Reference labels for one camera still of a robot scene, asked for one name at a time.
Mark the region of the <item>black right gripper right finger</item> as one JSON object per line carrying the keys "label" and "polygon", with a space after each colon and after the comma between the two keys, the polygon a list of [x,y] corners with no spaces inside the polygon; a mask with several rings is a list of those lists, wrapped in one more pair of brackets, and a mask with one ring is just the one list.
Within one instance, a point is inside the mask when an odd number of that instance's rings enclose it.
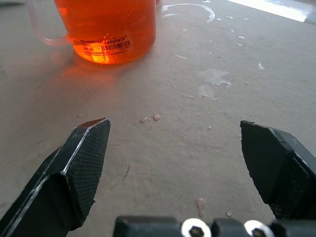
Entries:
{"label": "black right gripper right finger", "polygon": [[242,120],[245,164],[277,219],[316,218],[316,157],[292,134]]}

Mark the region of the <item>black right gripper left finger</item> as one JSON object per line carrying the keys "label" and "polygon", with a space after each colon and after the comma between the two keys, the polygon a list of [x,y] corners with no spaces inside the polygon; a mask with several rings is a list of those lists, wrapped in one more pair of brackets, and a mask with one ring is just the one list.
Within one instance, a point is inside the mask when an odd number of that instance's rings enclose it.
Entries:
{"label": "black right gripper left finger", "polygon": [[65,237],[89,215],[110,133],[107,118],[73,129],[0,220],[2,237]]}

